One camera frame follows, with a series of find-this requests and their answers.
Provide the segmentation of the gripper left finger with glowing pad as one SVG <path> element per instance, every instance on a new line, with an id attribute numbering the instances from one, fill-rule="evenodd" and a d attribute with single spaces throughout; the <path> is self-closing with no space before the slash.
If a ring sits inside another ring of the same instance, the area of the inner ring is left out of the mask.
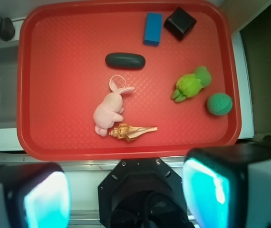
<path id="1" fill-rule="evenodd" d="M 71 201 L 59 164 L 0 165 L 0 228 L 66 228 Z"/>

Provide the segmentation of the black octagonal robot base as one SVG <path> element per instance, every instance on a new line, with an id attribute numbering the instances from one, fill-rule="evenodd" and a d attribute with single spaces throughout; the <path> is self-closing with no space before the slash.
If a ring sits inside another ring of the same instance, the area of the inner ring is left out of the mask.
<path id="1" fill-rule="evenodd" d="M 106 228 L 192 228 L 182 178 L 159 158 L 122 160 L 98 188 Z"/>

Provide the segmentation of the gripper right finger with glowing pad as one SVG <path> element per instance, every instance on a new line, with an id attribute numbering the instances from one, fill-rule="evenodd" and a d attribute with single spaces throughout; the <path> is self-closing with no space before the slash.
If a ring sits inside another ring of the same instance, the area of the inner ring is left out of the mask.
<path id="1" fill-rule="evenodd" d="M 182 187 L 202 228 L 271 228 L 271 143 L 194 148 Z"/>

